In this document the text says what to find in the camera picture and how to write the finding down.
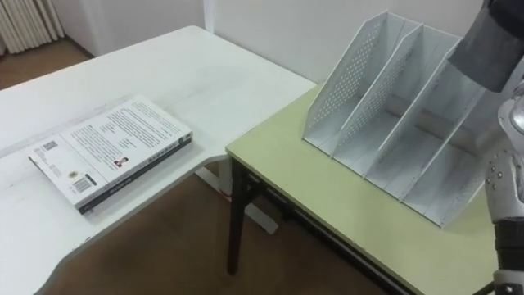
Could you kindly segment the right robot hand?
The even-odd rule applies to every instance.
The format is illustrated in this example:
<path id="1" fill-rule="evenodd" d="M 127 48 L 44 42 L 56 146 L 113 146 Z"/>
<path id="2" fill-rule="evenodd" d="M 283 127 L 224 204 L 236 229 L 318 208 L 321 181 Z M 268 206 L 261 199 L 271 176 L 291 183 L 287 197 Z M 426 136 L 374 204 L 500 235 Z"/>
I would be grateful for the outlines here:
<path id="1" fill-rule="evenodd" d="M 523 25 L 523 0 L 486 0 L 484 7 L 502 26 Z"/>

